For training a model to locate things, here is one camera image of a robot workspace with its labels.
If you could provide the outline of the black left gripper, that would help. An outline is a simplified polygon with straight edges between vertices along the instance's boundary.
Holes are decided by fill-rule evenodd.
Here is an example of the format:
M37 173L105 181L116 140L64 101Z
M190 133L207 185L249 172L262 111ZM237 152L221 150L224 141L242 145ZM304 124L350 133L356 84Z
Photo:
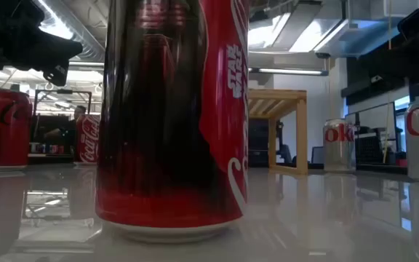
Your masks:
M80 42L39 30L44 12L34 0L0 0L0 69L31 47L31 68L53 85L65 86L68 62L83 51Z

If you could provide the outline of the red Coca-Cola Star Wars can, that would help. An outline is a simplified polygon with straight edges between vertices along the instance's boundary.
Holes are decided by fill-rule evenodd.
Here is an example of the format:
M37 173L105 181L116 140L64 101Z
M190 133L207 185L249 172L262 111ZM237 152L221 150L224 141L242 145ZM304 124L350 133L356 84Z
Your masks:
M111 0L96 207L136 239L244 215L250 0Z

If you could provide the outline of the wooden slatted shelf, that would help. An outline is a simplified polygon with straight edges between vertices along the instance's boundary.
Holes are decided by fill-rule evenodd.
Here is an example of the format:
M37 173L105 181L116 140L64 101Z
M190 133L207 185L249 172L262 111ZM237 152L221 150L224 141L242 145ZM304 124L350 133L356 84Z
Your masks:
M248 110L250 118L268 121L269 170L307 175L307 92L305 90L249 89ZM292 112L296 114L296 167L286 167L276 163L276 127L282 117Z

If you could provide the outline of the person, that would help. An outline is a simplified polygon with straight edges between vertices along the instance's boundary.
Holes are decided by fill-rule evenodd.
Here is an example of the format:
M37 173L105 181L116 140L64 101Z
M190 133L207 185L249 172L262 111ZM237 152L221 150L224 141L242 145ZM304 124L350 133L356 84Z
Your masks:
M74 110L73 119L44 134L49 142L56 142L64 146L64 152L70 154L76 146L76 122L80 116L85 115L87 109L84 106L77 106Z

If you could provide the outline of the red can with black script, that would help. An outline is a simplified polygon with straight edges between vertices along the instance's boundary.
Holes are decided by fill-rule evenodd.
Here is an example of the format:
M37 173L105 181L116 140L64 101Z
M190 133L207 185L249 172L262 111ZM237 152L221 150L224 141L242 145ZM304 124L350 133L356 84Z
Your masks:
M0 88L0 169L28 165L32 110L28 94Z

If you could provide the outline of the black perforated rack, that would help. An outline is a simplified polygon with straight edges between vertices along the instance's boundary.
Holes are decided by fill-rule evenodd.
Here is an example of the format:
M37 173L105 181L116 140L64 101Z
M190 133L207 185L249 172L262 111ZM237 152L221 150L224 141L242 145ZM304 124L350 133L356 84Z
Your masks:
M381 143L384 127L359 127L355 132L356 161L358 164L383 164L385 161Z

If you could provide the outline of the long ceiling tube light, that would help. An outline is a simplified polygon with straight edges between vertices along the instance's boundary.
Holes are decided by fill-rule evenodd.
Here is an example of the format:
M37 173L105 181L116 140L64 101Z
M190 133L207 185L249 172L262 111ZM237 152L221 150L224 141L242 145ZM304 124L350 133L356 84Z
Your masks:
M290 68L249 68L248 71L254 74L284 74L304 76L328 76L329 71L316 71Z

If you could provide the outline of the grey box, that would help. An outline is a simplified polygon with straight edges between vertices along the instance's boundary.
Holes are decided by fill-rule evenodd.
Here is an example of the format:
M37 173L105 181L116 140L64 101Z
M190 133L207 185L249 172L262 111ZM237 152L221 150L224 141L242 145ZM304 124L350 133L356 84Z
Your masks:
M312 164L324 163L324 147L323 146L315 146L312 148L311 163Z

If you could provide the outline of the black workstation frame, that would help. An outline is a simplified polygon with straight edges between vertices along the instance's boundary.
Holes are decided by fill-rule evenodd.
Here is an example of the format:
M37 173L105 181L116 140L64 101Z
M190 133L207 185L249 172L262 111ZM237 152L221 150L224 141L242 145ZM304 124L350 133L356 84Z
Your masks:
M90 114L92 93L66 88L58 90L36 90L33 99L33 113L28 158L31 164L45 162L72 162L74 151L64 152L64 146L49 142L44 134L73 119L77 106L84 106Z

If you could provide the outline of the long round silver air duct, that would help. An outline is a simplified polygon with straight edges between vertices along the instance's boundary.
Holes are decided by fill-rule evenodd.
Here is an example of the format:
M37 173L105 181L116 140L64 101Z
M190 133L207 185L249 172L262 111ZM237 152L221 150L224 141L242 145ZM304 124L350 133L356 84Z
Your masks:
M34 2L45 15L39 26L42 31L63 39L80 42L83 51L75 57L77 60L104 61L104 47L62 0L34 0Z

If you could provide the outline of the rectangular silver air duct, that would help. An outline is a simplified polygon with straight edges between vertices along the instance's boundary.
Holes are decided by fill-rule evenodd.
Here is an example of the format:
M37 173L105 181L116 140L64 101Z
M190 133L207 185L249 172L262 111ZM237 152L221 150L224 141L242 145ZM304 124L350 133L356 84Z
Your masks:
M419 0L318 0L322 6L289 48L290 52L325 52L358 57L398 35L397 24L419 8Z

